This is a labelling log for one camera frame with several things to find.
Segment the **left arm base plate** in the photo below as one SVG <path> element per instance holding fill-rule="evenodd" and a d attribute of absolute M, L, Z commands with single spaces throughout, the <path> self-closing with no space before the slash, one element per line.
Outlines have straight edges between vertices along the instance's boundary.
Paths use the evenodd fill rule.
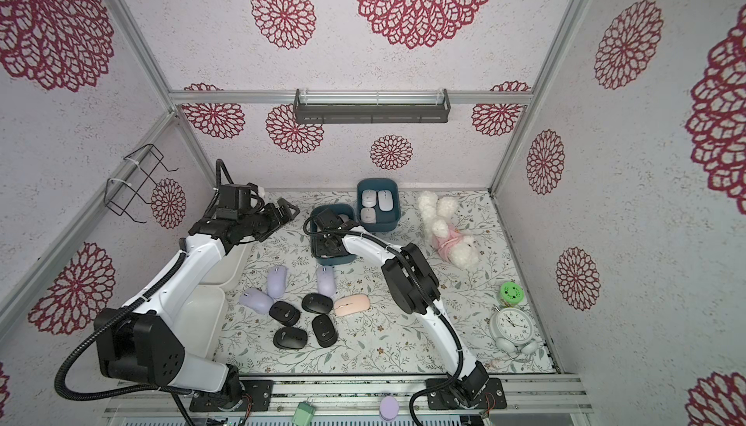
<path fill-rule="evenodd" d="M 190 412 L 267 412 L 274 382 L 270 379 L 248 379 L 240 386 L 229 385 L 216 393 L 197 392 L 190 401 Z"/>

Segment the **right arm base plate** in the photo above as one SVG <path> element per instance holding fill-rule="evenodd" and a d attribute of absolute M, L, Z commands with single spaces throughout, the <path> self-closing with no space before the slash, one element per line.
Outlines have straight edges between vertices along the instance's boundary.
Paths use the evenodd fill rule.
<path fill-rule="evenodd" d="M 476 393 L 458 383 L 431 392 L 427 394 L 427 405 L 431 410 L 505 410 L 507 400 L 502 382 L 490 377 Z"/>

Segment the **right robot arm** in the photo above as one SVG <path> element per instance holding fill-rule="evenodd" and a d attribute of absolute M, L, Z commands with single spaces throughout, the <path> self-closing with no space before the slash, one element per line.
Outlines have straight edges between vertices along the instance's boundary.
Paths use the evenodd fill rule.
<path fill-rule="evenodd" d="M 416 424 L 416 402 L 432 393 L 452 395 L 464 408 L 479 404 L 490 375 L 454 327 L 440 294 L 440 282 L 418 245 L 388 243 L 361 224 L 343 220 L 328 206 L 307 218 L 303 233 L 326 251 L 355 255 L 381 269 L 396 305 L 415 316 L 444 363 L 448 377 L 412 394 L 408 403 Z"/>

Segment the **white mouse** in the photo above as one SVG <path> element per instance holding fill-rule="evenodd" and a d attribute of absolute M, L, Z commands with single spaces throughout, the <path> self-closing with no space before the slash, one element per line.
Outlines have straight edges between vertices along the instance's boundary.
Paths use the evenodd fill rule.
<path fill-rule="evenodd" d="M 378 206 L 382 212 L 394 210 L 394 195 L 391 190 L 378 191 Z"/>
<path fill-rule="evenodd" d="M 378 192 L 372 189 L 366 189 L 361 192 L 361 205 L 364 208 L 375 208 L 378 201 Z"/>
<path fill-rule="evenodd" d="M 377 217 L 375 208 L 371 208 L 370 206 L 367 206 L 367 208 L 362 208 L 361 212 L 359 213 L 359 219 L 364 224 L 376 223 Z"/>

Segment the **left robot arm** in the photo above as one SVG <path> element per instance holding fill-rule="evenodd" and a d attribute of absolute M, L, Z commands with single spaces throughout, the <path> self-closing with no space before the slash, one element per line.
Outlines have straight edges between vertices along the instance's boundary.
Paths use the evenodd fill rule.
<path fill-rule="evenodd" d="M 243 399 L 237 368 L 188 352 L 173 327 L 203 278 L 235 246 L 266 241 L 300 210 L 283 198 L 266 200 L 254 183 L 234 183 L 222 160 L 216 163 L 216 182 L 210 204 L 180 239 L 174 257 L 122 307 L 103 309 L 92 334 L 62 362 L 54 377 L 59 397 L 89 402 L 143 391 L 199 393 L 223 410 Z M 127 381 L 126 387 L 78 392 L 67 385 L 72 367 L 91 346 L 96 348 L 101 374 Z"/>

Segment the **teal storage box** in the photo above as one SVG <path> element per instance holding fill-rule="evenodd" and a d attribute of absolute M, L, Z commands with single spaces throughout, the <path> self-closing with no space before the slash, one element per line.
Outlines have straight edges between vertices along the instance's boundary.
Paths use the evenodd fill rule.
<path fill-rule="evenodd" d="M 357 219 L 372 233 L 393 232 L 401 219 L 397 184 L 389 178 L 367 178 L 357 183 Z"/>
<path fill-rule="evenodd" d="M 339 218 L 340 225 L 355 218 L 354 209 L 349 204 L 324 204 L 314 208 L 304 224 L 304 230 L 309 233 L 312 256 L 321 266 L 351 264 L 357 256 L 344 250 L 341 236 L 328 233 L 328 230 L 338 228 L 336 222 L 328 221 L 332 214 Z"/>

